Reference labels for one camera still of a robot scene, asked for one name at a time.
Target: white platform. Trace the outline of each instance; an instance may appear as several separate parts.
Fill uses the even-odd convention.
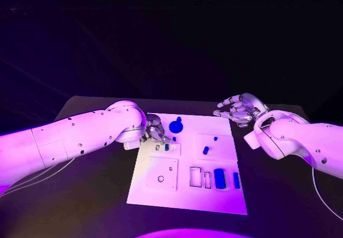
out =
[[[151,140],[141,143],[127,203],[246,215],[242,183],[239,189],[233,183],[239,170],[227,119],[154,114],[161,118],[167,137],[176,137],[176,144],[164,151],[160,143]],[[168,124],[177,117],[183,130],[174,134]],[[190,167],[200,168],[201,187],[190,186]],[[225,171],[225,189],[216,189],[214,169]],[[210,173],[210,189],[204,188],[204,172]]]

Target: blue object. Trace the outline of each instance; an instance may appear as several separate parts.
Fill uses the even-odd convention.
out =
[[[223,170],[222,169],[214,169],[214,180],[216,180],[216,188],[217,189],[226,188]]]
[[[204,146],[204,149],[203,149],[203,154],[206,155],[207,154],[207,152],[209,152],[209,147],[207,146]]]
[[[180,117],[177,117],[177,119],[174,121],[171,121],[170,123],[170,131],[173,133],[178,133],[183,129],[183,125],[180,123]]]
[[[235,182],[235,188],[239,189],[239,178],[238,178],[238,173],[233,173],[233,182]]]

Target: white robotic arm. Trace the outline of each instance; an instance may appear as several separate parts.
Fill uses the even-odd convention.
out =
[[[112,141],[124,143],[125,150],[138,148],[148,138],[171,143],[158,119],[155,115],[145,117],[134,102],[119,101],[105,110],[0,136],[0,194],[29,174]]]
[[[249,93],[230,97],[217,104],[227,104],[230,112],[216,110],[225,117],[246,127],[255,120],[253,131],[245,136],[252,149],[262,147],[266,154],[279,160],[287,155],[299,156],[314,169],[343,179],[343,127],[327,123],[310,124],[298,115],[271,111]]]

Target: cable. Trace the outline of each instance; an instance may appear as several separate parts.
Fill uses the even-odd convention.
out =
[[[318,190],[317,190],[317,185],[315,185],[315,180],[314,180],[314,168],[312,168],[312,184],[314,184],[314,189],[315,189],[315,192],[317,192],[317,195],[318,195],[318,197],[320,197],[320,200],[321,200],[321,202],[323,202],[323,204],[325,205],[325,207],[327,207],[327,209],[331,211],[331,213],[343,220],[343,218],[336,214],[336,212],[331,210],[331,208],[328,207],[328,205],[325,204],[325,202],[324,202],[324,200],[323,200],[323,198],[321,198],[321,196],[320,196],[320,192],[318,192]]]
[[[18,187],[20,185],[23,185],[24,183],[30,182],[31,180],[34,180],[40,175],[43,175],[50,169],[54,168],[54,166],[52,166],[49,169],[46,169],[37,176],[34,176],[33,178],[30,178],[27,181],[21,182],[20,184],[17,184],[14,187],[8,187],[8,189],[5,190],[10,191],[13,190],[16,187]]]
[[[47,176],[47,177],[46,177],[44,179],[42,179],[40,181],[37,181],[37,182],[34,182],[34,183],[26,185],[24,187],[29,187],[29,186],[37,184],[39,182],[42,182],[43,180],[46,180],[47,178],[50,178],[50,177],[69,165],[69,163],[67,163],[50,176]],[[24,187],[20,187],[20,188],[17,188],[17,189],[8,191],[8,192],[4,192],[4,194],[0,196],[0,198],[1,198],[3,196],[5,196],[7,194],[10,194],[11,192],[18,191],[18,190],[20,190],[21,188],[24,188]]]

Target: table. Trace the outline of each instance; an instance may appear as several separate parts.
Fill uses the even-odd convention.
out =
[[[56,117],[132,100],[144,112],[210,116],[216,102],[72,97]],[[266,104],[307,119],[299,106]],[[297,156],[279,161],[243,140],[252,130],[230,122],[248,216],[127,204],[138,149],[114,142],[78,157],[47,180],[0,199],[0,237],[131,238],[177,228],[252,237],[341,237],[341,221],[324,207],[311,167]]]

